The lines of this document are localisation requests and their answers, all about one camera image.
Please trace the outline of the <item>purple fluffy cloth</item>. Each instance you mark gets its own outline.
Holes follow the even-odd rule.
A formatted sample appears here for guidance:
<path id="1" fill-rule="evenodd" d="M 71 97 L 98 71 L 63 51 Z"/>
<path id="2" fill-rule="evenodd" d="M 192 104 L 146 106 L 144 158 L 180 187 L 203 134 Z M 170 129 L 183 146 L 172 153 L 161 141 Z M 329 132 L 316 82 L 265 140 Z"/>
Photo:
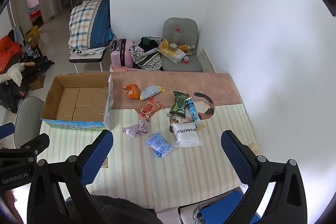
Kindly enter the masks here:
<path id="1" fill-rule="evenodd" d="M 132 138 L 135 138 L 138 135 L 147 134 L 149 132 L 148 121 L 145 119 L 141 119 L 136 125 L 123 127 L 121 131 Z"/>

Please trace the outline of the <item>white soft pillow pack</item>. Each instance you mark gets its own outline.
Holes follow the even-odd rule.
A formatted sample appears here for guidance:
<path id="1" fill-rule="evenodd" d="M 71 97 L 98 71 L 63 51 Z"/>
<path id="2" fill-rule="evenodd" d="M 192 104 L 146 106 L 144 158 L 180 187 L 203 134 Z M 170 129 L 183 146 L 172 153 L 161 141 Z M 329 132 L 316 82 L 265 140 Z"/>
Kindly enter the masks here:
<path id="1" fill-rule="evenodd" d="M 195 122 L 172 123 L 171 127 L 176 139 L 173 143 L 174 147 L 187 148 L 202 145 Z"/>

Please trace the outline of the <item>light blue tissue pack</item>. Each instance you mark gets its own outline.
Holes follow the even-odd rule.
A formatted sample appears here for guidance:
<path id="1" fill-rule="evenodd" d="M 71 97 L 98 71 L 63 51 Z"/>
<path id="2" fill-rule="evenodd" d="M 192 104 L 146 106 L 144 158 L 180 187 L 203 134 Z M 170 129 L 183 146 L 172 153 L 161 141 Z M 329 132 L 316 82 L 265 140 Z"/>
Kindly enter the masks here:
<path id="1" fill-rule="evenodd" d="M 173 146 L 158 132 L 151 135 L 146 144 L 160 159 L 173 150 Z"/>

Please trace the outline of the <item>silver yellow scrubbing sponge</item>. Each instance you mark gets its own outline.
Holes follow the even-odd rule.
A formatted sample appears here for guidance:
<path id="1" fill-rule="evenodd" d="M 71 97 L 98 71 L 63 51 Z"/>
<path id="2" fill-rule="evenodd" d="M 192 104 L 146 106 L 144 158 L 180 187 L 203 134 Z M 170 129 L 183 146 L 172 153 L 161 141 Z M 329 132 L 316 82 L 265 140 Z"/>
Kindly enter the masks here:
<path id="1" fill-rule="evenodd" d="M 140 93 L 139 99 L 141 101 L 145 101 L 148 100 L 150 97 L 156 96 L 157 94 L 164 92 L 165 90 L 157 85 L 151 85 L 145 89 L 143 89 L 143 91 Z"/>

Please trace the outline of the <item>grey round chair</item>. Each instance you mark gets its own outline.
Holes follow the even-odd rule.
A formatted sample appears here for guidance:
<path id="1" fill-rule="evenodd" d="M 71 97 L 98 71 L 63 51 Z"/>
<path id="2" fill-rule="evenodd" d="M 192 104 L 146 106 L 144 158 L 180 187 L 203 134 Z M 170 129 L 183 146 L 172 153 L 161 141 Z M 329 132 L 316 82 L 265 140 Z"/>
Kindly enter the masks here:
<path id="1" fill-rule="evenodd" d="M 14 144 L 20 148 L 37 137 L 41 129 L 41 111 L 44 101 L 37 97 L 27 97 L 20 104 L 15 121 Z"/>

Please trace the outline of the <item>blue folder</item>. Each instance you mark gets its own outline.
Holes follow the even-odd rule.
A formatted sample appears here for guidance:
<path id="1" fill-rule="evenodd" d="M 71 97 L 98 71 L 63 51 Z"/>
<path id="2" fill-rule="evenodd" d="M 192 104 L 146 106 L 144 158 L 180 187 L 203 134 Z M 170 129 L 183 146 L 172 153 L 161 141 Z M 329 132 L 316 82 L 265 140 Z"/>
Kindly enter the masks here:
<path id="1" fill-rule="evenodd" d="M 243 192 L 240 188 L 235 189 L 222 199 L 210 206 L 201 209 L 201 215 L 205 223 L 209 224 L 222 224 L 233 213 L 236 206 L 239 204 L 243 197 Z"/>

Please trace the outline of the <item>orange plastic bag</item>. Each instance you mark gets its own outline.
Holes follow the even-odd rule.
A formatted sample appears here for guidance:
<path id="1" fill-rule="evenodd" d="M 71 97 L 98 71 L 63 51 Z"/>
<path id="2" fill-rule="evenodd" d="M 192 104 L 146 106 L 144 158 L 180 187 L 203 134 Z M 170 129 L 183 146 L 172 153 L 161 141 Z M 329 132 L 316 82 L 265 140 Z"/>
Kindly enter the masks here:
<path id="1" fill-rule="evenodd" d="M 17 42 L 13 42 L 8 36 L 0 40 L 0 74 L 5 73 L 5 68 L 14 56 L 21 56 L 22 50 Z"/>

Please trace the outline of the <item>orange snack packet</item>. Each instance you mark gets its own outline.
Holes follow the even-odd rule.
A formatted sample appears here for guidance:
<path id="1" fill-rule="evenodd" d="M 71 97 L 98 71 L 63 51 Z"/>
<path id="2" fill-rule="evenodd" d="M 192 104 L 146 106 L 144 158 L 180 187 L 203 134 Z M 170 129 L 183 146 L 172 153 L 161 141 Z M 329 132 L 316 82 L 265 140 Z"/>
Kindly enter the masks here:
<path id="1" fill-rule="evenodd" d="M 123 90 L 126 91 L 126 98 L 130 98 L 133 100 L 139 100 L 140 99 L 140 91 L 136 84 L 130 84 L 125 87 L 123 87 Z"/>

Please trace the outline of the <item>pink suitcase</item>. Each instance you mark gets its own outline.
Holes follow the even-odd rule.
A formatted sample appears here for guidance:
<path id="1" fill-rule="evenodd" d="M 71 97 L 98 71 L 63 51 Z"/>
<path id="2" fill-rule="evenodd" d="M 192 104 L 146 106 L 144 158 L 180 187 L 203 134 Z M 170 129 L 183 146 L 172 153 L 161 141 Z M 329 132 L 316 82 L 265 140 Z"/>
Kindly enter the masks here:
<path id="1" fill-rule="evenodd" d="M 110 50 L 112 65 L 127 68 L 134 67 L 134 62 L 129 51 L 133 43 L 132 39 L 114 39 Z"/>

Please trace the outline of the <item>red floral snack packet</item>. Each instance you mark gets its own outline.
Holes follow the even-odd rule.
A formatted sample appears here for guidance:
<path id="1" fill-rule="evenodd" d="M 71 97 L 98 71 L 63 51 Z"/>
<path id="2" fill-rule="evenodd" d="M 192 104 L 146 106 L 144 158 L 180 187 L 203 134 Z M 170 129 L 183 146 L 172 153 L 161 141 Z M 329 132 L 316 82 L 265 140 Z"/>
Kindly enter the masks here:
<path id="1" fill-rule="evenodd" d="M 153 97 L 150 97 L 146 104 L 141 108 L 135 109 L 135 111 L 146 121 L 150 121 L 150 118 L 159 110 L 163 109 L 164 106 L 161 102 L 157 101 Z"/>

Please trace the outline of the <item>blue tube packet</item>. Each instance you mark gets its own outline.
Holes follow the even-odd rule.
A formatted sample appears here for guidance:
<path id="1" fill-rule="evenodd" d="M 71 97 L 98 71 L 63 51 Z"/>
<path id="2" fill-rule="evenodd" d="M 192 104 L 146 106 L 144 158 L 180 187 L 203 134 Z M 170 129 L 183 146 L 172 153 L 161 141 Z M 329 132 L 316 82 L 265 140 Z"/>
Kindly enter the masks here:
<path id="1" fill-rule="evenodd" d="M 200 127 L 202 122 L 201 122 L 201 119 L 198 116 L 198 112 L 197 112 L 197 109 L 195 107 L 194 100 L 191 97 L 186 99 L 186 107 L 188 108 L 188 110 L 190 112 L 190 115 L 191 115 L 191 118 L 195 122 L 196 126 Z"/>

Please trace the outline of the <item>green snack packet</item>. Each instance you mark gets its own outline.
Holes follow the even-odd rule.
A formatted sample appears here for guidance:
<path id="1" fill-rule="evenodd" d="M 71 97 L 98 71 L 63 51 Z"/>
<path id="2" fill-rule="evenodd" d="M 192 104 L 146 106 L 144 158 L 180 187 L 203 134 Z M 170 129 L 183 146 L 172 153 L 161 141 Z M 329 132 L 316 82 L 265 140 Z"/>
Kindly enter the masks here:
<path id="1" fill-rule="evenodd" d="M 169 111 L 170 115 L 177 115 L 181 118 L 186 117 L 186 101 L 189 98 L 189 94 L 173 91 L 174 94 L 174 104 Z"/>

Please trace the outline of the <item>yellow snack bag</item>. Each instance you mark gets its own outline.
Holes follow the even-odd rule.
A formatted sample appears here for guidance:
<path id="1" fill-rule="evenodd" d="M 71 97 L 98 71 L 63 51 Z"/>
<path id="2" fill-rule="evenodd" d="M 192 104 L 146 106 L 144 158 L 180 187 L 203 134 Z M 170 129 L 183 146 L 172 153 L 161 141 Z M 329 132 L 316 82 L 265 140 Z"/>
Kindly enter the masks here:
<path id="1" fill-rule="evenodd" d="M 172 51 L 169 50 L 169 42 L 167 39 L 161 41 L 159 45 L 159 52 L 163 55 L 171 55 Z"/>

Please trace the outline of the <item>small red white box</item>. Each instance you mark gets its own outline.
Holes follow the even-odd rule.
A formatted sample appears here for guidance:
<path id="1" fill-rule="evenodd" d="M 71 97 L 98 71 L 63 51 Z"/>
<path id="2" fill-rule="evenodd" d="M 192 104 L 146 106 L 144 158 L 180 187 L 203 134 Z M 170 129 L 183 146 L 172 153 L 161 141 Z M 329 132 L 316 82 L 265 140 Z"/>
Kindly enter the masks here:
<path id="1" fill-rule="evenodd" d="M 188 56 L 185 56 L 184 58 L 183 58 L 183 63 L 184 64 L 188 64 L 189 62 L 190 62 L 190 60 L 189 60 L 189 57 Z"/>

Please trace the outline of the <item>grey floor chair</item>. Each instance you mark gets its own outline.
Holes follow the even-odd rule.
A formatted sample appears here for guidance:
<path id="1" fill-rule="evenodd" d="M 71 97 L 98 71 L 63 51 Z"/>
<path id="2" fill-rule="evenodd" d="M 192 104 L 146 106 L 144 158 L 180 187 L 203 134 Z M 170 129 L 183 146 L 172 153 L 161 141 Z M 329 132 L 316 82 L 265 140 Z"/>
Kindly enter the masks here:
<path id="1" fill-rule="evenodd" d="M 173 43 L 175 29 L 179 28 L 181 37 L 177 46 L 188 46 L 186 56 L 190 62 L 184 64 L 181 61 L 179 64 L 173 63 L 167 57 L 162 55 L 162 69 L 164 71 L 173 72 L 202 72 L 202 65 L 196 57 L 198 46 L 198 26 L 192 19 L 187 18 L 169 18 L 163 26 L 162 38 L 167 39 L 169 43 Z"/>

